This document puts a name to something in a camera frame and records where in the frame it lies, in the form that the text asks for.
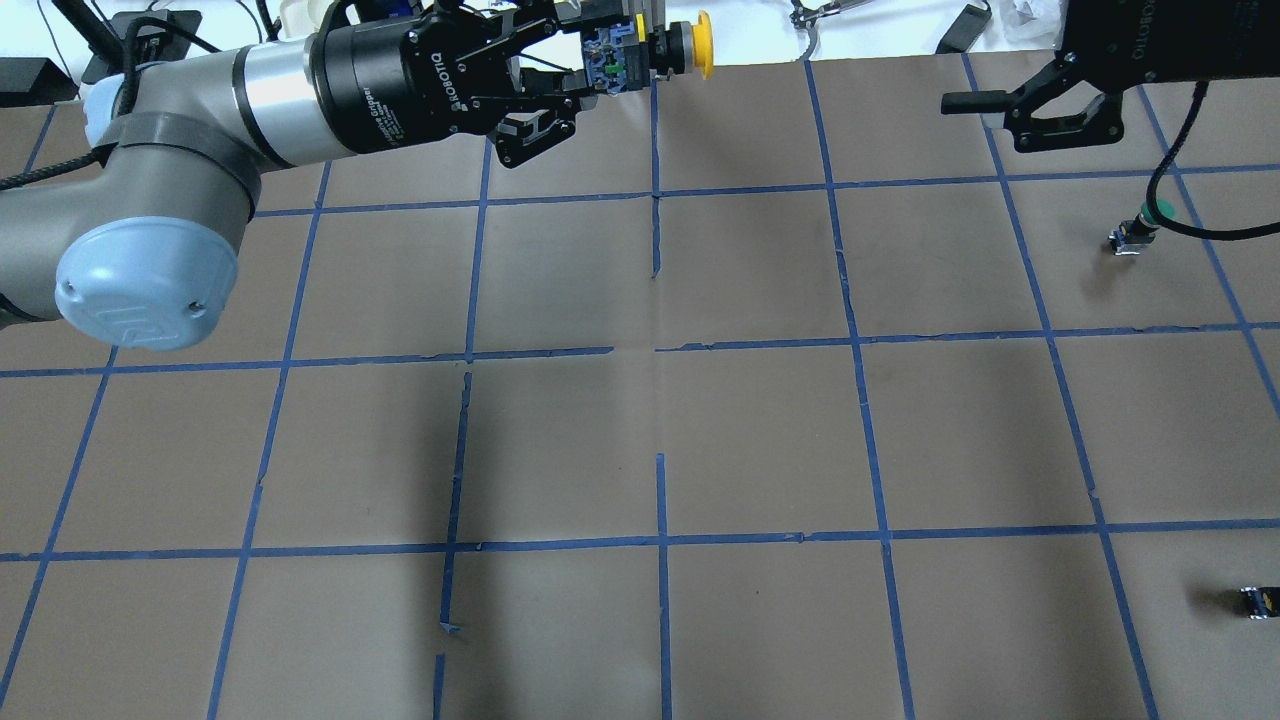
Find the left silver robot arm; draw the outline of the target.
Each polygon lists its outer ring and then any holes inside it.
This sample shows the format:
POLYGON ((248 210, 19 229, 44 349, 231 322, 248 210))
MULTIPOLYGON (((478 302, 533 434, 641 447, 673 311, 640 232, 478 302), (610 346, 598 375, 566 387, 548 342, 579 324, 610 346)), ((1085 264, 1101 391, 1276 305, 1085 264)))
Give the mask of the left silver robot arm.
POLYGON ((3 325, 65 320, 123 348, 207 338, 265 174, 486 137, 515 168, 572 137, 595 96, 701 60, 644 1, 435 1, 306 38, 125 63, 86 99, 91 150, 3 182, 3 325))

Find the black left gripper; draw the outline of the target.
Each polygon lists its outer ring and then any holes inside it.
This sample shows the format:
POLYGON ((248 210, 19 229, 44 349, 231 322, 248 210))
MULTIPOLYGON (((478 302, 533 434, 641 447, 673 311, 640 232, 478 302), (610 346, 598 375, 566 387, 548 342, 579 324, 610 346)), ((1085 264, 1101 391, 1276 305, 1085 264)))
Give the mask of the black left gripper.
POLYGON ((575 136, 600 91, 584 70, 522 68, 518 55, 558 33, 582 44, 617 33, 641 45, 637 1, 509 1, 486 15, 462 1, 421 14, 351 24, 330 5, 312 36, 308 69, 338 142, 355 154, 495 137, 504 167, 520 167, 575 136))

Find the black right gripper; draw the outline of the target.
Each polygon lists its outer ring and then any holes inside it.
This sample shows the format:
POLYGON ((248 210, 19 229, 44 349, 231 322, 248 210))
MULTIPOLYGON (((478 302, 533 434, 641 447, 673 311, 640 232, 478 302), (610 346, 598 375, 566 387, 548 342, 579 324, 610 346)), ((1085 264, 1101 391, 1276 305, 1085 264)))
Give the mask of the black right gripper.
POLYGON ((1276 1, 1069 1, 1052 60, 1012 91, 947 92, 940 113, 1004 117, 1019 152, 1120 142, 1123 95, 1147 83, 1253 79, 1279 73, 1276 1), (1094 96, 1074 113, 1038 113, 1068 91, 1094 96))

